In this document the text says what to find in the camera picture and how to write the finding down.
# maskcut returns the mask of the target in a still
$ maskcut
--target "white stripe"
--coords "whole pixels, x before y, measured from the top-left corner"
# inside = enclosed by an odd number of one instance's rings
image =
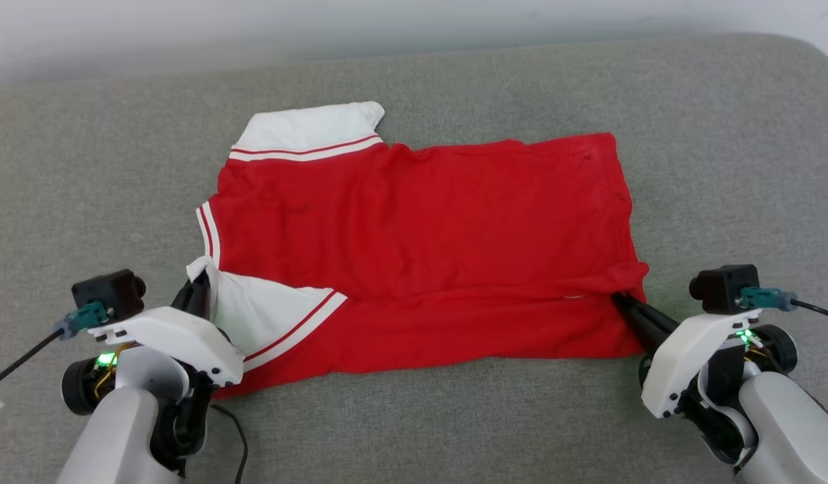
[[[198,228],[201,229],[201,238],[204,239],[204,254],[210,256],[211,245],[207,242],[207,230],[204,229],[204,218],[201,217],[201,206],[196,208],[196,217],[198,217]]]
[[[315,159],[325,159],[325,157],[334,157],[345,153],[353,153],[353,151],[365,150],[365,148],[373,145],[383,143],[380,138],[368,138],[359,143],[348,145],[346,147],[330,148],[328,150],[314,151],[314,153],[294,154],[294,153],[239,153],[239,151],[232,151],[229,155],[230,159],[237,159],[239,161],[255,161],[257,159],[288,159],[291,161],[312,161]]]
[[[267,350],[264,353],[261,353],[259,356],[255,356],[255,358],[243,362],[243,370],[250,371],[255,370],[255,368],[260,367],[263,364],[271,361],[273,358],[282,355],[283,353],[287,352],[298,343],[303,341],[303,338],[309,336],[312,331],[315,331],[315,328],[318,328],[325,319],[333,315],[333,312],[336,309],[339,309],[339,306],[342,303],[345,303],[347,296],[345,294],[336,293],[333,294],[327,302],[324,303],[324,306],[321,306],[321,309],[315,311],[315,314],[312,315],[309,319],[303,323],[302,327],[297,328],[294,333],[290,334],[285,340],[282,340],[282,343],[273,346],[271,349]]]
[[[211,203],[205,202],[202,207],[204,208],[204,217],[207,218],[207,227],[211,230],[211,242],[213,243],[213,263],[219,267],[219,261],[222,260],[219,256],[222,253],[222,247],[219,246],[219,233],[217,232],[217,223],[213,220],[213,214],[211,212]]]

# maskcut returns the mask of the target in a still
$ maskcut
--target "cable connector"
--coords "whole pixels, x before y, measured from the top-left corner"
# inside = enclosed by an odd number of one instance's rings
[[[798,299],[796,293],[782,291],[779,288],[742,288],[737,304],[746,309],[774,307],[780,311],[791,312],[797,310],[792,303],[794,299]]]
[[[55,331],[63,329],[64,331],[59,338],[61,341],[66,341],[79,334],[79,331],[83,329],[99,327],[107,321],[109,321],[109,314],[106,312],[103,303],[91,302],[79,307],[72,313],[67,313],[63,319],[54,323],[53,329]]]

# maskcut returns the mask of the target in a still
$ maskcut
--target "gray table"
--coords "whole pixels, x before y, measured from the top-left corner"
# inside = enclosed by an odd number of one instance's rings
[[[650,300],[675,318],[700,269],[754,263],[828,307],[828,58],[725,36],[361,59],[0,91],[0,369],[71,309],[72,282],[129,267],[167,304],[202,253],[193,208],[259,111],[373,99],[412,147],[610,131],[635,201]],[[770,315],[793,376],[828,408],[828,319]],[[54,344],[0,386],[0,482],[54,481],[85,419]],[[490,359],[317,378],[232,399],[245,482],[728,482],[685,421],[653,419],[637,358]],[[194,482],[233,480],[241,445],[210,416]]]

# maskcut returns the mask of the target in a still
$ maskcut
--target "red and white striped trim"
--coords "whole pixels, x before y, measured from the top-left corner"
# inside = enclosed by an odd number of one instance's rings
[[[219,232],[217,232],[217,223],[213,218],[213,212],[211,212],[211,203],[205,202],[199,208],[196,208],[196,216],[204,239],[204,254],[213,259],[214,266],[219,267]]]
[[[354,153],[355,151],[364,150],[379,143],[383,143],[381,137],[377,134],[370,134],[365,138],[348,141],[329,147],[315,148],[306,151],[289,151],[289,150],[260,150],[251,151],[244,147],[233,146],[231,148],[230,159],[239,161],[255,161],[259,159],[287,159],[291,161],[312,161],[316,159],[325,159],[325,157],[334,157],[345,153]]]
[[[269,346],[265,346],[264,348],[257,350],[257,352],[252,353],[251,355],[247,356],[243,361],[243,370],[244,371],[251,371],[255,370],[255,368],[260,367],[263,364],[267,364],[267,362],[271,361],[272,359],[281,356],[283,353],[287,352],[298,343],[304,340],[307,336],[309,336],[312,331],[315,331],[315,328],[318,328],[325,319],[333,315],[333,312],[336,309],[339,309],[339,306],[342,303],[345,303],[347,297],[345,294],[341,294],[340,292],[333,291],[318,304],[315,306],[302,321],[294,325],[288,333],[284,334],[281,338],[277,339],[273,343],[269,344]]]

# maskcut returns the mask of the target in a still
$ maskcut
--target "white wall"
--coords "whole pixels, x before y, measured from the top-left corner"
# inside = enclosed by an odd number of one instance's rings
[[[717,31],[828,53],[828,0],[0,0],[0,86]]]

